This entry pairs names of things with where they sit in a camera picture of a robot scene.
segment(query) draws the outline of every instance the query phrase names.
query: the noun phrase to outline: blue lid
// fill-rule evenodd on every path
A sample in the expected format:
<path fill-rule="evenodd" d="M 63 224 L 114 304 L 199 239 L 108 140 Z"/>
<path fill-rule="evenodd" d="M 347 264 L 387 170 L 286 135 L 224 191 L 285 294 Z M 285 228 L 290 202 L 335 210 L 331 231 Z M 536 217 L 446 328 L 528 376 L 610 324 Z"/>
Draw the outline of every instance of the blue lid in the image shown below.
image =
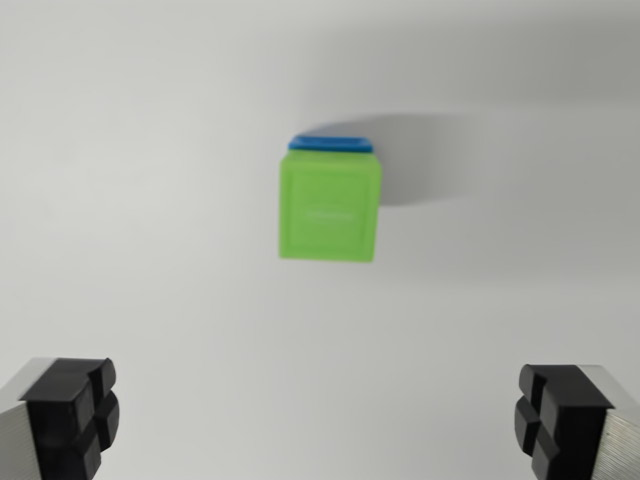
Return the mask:
<path fill-rule="evenodd" d="M 291 140 L 289 149 L 372 153 L 373 145 L 364 137 L 308 137 L 299 135 Z"/>

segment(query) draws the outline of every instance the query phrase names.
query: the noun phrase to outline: black rubber pad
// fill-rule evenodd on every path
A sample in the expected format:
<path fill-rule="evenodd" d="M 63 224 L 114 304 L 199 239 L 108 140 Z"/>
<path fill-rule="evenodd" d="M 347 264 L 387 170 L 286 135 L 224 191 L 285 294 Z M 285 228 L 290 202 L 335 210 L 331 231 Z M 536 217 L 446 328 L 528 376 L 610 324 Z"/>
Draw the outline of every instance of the black rubber pad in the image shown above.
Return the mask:
<path fill-rule="evenodd" d="M 575 365 L 525 365 L 516 405 L 520 448 L 539 480 L 590 480 L 613 405 Z"/>
<path fill-rule="evenodd" d="M 42 480 L 91 480 L 120 410 L 106 360 L 57 359 L 25 393 Z"/>

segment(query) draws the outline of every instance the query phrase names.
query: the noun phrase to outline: green box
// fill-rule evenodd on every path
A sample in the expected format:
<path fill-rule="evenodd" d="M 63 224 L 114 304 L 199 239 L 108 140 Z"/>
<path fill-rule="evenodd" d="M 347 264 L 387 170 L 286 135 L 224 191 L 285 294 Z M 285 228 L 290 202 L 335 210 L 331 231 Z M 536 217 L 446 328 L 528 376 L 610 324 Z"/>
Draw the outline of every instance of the green box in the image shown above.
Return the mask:
<path fill-rule="evenodd" d="M 372 261 L 381 181 L 373 153 L 290 150 L 280 166 L 280 256 Z"/>

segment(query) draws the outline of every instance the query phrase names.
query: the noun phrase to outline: white background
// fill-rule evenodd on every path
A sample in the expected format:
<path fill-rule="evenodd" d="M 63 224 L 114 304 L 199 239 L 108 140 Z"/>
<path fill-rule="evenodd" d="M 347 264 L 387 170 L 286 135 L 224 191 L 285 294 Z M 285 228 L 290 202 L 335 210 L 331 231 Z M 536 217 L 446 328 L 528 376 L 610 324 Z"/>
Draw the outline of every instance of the white background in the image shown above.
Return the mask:
<path fill-rule="evenodd" d="M 0 0 L 0 378 L 113 358 L 101 480 L 532 479 L 522 364 L 640 398 L 636 5 Z M 315 129 L 373 264 L 277 257 Z"/>

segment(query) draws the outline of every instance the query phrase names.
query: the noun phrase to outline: green cube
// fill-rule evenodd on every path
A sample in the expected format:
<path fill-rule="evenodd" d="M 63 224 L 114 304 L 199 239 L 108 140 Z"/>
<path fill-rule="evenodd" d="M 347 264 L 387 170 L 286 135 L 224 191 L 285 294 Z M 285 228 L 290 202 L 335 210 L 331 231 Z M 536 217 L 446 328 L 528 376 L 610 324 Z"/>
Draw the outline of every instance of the green cube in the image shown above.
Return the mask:
<path fill-rule="evenodd" d="M 290 150 L 280 175 L 281 257 L 373 260 L 382 172 L 372 152 Z"/>

